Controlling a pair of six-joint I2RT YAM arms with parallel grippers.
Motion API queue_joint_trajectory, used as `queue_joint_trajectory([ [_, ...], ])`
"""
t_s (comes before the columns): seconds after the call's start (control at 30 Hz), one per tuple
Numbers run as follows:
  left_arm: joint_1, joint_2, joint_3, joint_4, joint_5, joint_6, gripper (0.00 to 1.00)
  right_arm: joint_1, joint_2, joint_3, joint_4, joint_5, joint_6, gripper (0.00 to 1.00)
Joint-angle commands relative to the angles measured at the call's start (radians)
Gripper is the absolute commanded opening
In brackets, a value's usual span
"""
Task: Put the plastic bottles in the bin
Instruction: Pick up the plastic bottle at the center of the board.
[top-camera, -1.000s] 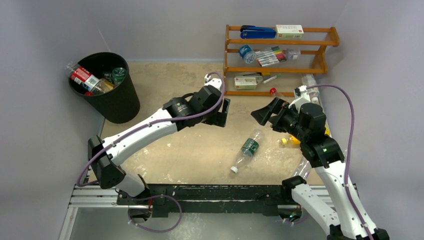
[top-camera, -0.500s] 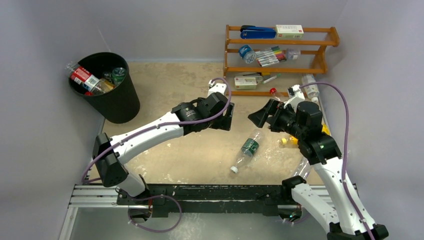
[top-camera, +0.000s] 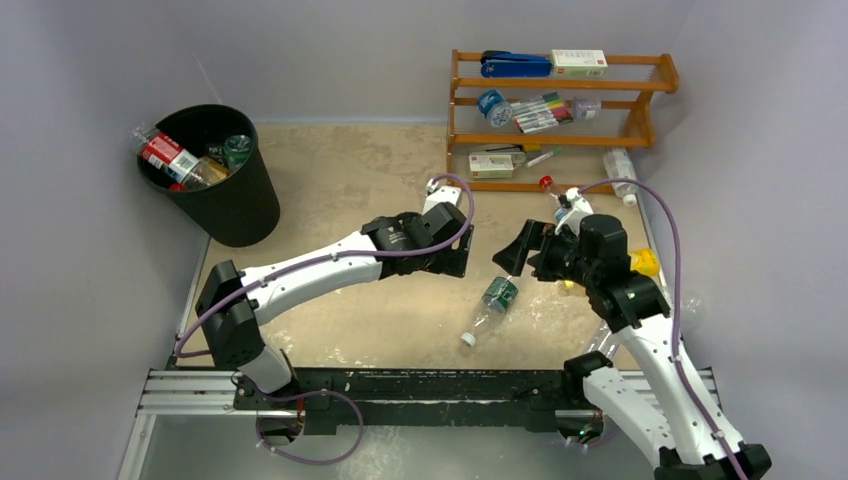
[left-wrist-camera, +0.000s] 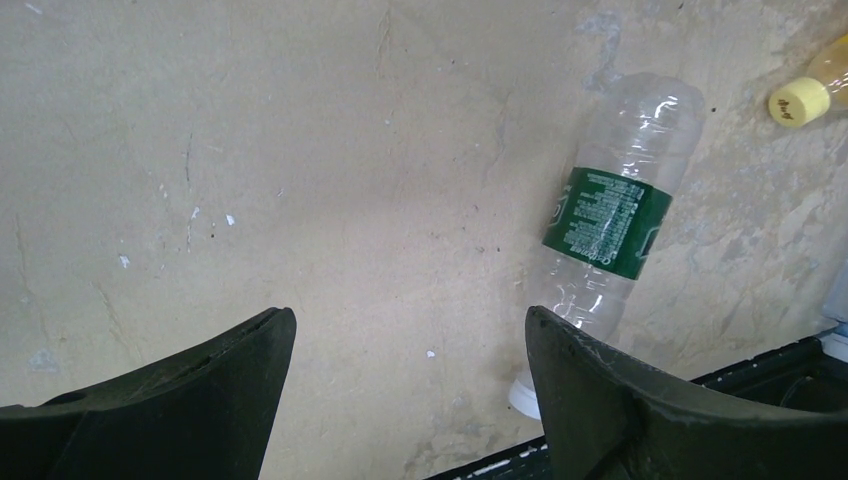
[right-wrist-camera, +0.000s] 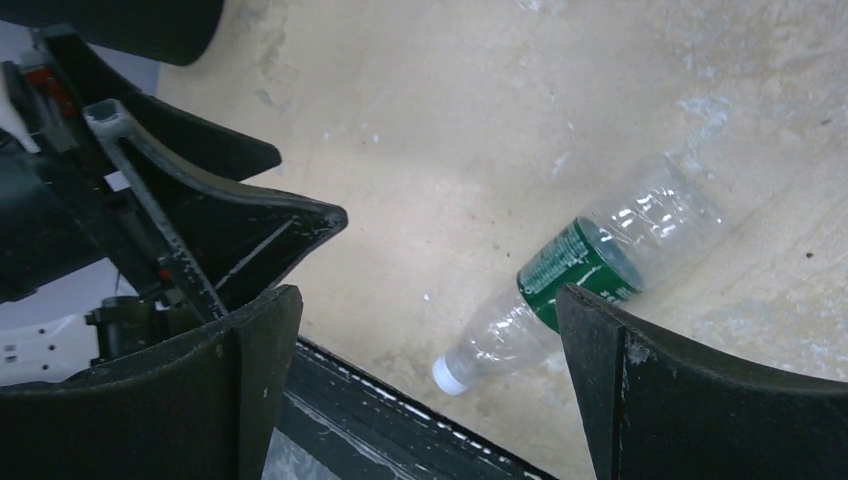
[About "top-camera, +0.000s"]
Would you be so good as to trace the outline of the dark green label bottle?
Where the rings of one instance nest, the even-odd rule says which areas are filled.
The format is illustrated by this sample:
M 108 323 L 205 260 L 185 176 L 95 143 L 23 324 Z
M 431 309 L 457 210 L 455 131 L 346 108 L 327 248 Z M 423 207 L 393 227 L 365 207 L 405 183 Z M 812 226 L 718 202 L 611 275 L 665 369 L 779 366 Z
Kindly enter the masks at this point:
M 498 275 L 493 278 L 474 307 L 470 322 L 460 335 L 462 345 L 473 348 L 487 340 L 506 321 L 522 291 L 520 276 Z

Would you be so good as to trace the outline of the green label plastic bottle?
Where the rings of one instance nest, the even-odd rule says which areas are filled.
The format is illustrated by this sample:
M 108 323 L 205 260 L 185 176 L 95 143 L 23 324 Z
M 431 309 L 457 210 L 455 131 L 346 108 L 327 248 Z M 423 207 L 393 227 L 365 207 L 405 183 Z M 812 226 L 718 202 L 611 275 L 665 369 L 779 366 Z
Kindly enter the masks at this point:
M 241 168 L 250 157 L 254 147 L 253 138 L 247 135 L 232 135 L 223 144 L 224 160 L 231 172 Z

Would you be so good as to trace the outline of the red gold label bottle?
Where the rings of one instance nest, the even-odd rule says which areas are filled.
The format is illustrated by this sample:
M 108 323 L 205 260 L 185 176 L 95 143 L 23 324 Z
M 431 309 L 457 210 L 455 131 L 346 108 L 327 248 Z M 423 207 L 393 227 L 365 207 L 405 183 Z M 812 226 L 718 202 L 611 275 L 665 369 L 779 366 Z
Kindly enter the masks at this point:
M 215 159 L 204 156 L 189 173 L 184 185 L 190 189 L 202 189 L 220 183 L 230 176 L 230 171 Z

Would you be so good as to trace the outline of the red white label bottle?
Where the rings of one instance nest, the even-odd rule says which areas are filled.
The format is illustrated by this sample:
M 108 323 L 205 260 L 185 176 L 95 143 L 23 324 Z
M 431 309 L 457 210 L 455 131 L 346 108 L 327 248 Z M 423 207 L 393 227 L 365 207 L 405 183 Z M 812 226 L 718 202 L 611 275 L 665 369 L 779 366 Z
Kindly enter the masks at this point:
M 142 124 L 132 132 L 137 154 L 182 187 L 200 188 L 206 183 L 200 160 L 153 125 Z

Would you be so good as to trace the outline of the clear bottle under right arm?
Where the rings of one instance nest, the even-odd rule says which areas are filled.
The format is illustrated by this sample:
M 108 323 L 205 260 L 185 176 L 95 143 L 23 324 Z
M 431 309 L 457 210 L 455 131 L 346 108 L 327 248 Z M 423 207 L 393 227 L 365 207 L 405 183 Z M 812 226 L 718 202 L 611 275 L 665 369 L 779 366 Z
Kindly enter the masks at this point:
M 600 352 L 613 360 L 621 343 L 607 327 L 599 326 L 593 337 L 587 342 L 584 353 Z

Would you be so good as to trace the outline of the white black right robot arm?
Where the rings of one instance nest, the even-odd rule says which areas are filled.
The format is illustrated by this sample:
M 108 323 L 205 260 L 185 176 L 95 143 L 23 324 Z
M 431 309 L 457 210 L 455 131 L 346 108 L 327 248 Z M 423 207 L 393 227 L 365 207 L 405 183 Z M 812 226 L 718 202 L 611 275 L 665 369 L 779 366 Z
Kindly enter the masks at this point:
M 576 226 L 528 220 L 493 262 L 518 276 L 584 287 L 592 310 L 641 368 L 656 402 L 626 387 L 602 353 L 565 361 L 561 392 L 576 407 L 606 414 L 640 449 L 657 479 L 760 479 L 772 466 L 761 444 L 728 421 L 688 357 L 657 283 L 633 271 L 622 223 L 589 214 Z

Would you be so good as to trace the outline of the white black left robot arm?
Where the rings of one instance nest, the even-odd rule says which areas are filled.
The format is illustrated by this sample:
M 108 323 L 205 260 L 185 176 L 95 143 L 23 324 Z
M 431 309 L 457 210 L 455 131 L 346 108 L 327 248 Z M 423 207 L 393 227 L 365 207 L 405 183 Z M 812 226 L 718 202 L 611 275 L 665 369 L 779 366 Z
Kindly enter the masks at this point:
M 298 380 L 287 355 L 260 329 L 286 311 L 337 290 L 415 272 L 465 274 L 473 226 L 450 202 L 425 213 L 380 216 L 324 248 L 276 264 L 209 274 L 195 311 L 215 366 L 238 370 L 272 408 L 292 405 Z

